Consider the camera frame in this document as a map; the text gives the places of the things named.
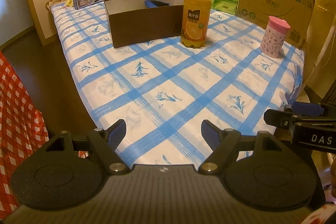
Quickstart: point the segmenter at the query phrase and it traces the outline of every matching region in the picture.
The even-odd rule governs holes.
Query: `orange juice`
[[[204,46],[211,0],[184,0],[181,43],[186,47]]]

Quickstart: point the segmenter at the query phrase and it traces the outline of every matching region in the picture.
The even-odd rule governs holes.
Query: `orange fruit image on label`
[[[187,21],[185,24],[185,33],[192,40],[200,40],[202,38],[202,29],[199,28],[199,24]]]

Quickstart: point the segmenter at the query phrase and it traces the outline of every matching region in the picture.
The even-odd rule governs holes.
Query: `pink tumbler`
[[[260,44],[261,51],[269,57],[278,58],[290,28],[285,20],[269,16],[265,34]]]

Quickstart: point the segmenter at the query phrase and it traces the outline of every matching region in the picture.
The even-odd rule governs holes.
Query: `bottle label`
[[[189,41],[204,41],[207,35],[211,1],[184,3],[181,36]]]

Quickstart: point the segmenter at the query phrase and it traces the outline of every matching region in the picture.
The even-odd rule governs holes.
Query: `open box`
[[[145,0],[104,0],[113,46],[119,48],[181,34],[184,0],[147,8]]]

